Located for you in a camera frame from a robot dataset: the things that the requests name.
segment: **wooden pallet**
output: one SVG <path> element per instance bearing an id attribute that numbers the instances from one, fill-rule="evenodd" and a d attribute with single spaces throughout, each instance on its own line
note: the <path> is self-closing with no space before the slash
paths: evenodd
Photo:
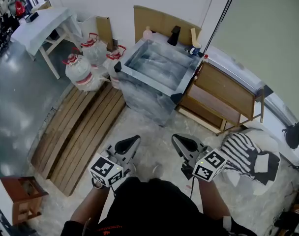
<path id="1" fill-rule="evenodd" d="M 45 179 L 50 178 L 61 152 L 97 96 L 96 92 L 81 92 L 74 87 L 63 100 L 31 159 Z"/>
<path id="2" fill-rule="evenodd" d="M 109 84 L 75 130 L 50 178 L 66 196 L 73 193 L 96 149 L 124 106 L 122 92 Z"/>

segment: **small bottle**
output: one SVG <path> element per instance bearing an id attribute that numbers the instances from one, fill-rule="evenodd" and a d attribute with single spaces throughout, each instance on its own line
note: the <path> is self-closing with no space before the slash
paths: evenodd
<path id="1" fill-rule="evenodd" d="M 153 33 L 150 30 L 149 26 L 146 26 L 146 30 L 143 32 L 143 39 L 152 39 L 153 38 Z"/>

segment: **person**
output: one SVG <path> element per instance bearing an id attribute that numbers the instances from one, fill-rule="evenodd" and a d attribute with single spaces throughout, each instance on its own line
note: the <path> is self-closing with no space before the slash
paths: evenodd
<path id="1" fill-rule="evenodd" d="M 115 190 L 108 215 L 100 223 L 109 188 L 96 183 L 65 223 L 61 236 L 256 235 L 231 218 L 213 181 L 198 179 L 198 183 L 203 213 L 171 182 L 128 177 Z"/>

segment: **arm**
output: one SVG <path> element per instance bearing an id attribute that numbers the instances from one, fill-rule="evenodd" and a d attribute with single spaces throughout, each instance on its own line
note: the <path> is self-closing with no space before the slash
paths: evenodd
<path id="1" fill-rule="evenodd" d="M 108 193 L 109 188 L 93 188 L 82 201 L 82 203 L 77 207 L 71 216 L 71 220 L 84 225 L 90 218 L 90 223 L 88 226 L 97 225 L 106 203 Z"/>
<path id="2" fill-rule="evenodd" d="M 214 181 L 206 182 L 199 178 L 198 181 L 203 213 L 214 220 L 230 216 L 228 207 L 220 196 Z"/>

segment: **white tablecloth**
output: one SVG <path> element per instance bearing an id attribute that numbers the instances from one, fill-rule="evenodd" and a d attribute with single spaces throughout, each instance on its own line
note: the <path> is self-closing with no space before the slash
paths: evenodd
<path id="1" fill-rule="evenodd" d="M 69 8 L 57 7 L 37 12 L 39 16 L 34 21 L 20 25 L 11 36 L 12 42 L 21 43 L 30 54 L 36 55 L 45 39 L 65 20 L 70 31 L 81 36 L 81 29 L 76 23 L 76 14 Z"/>

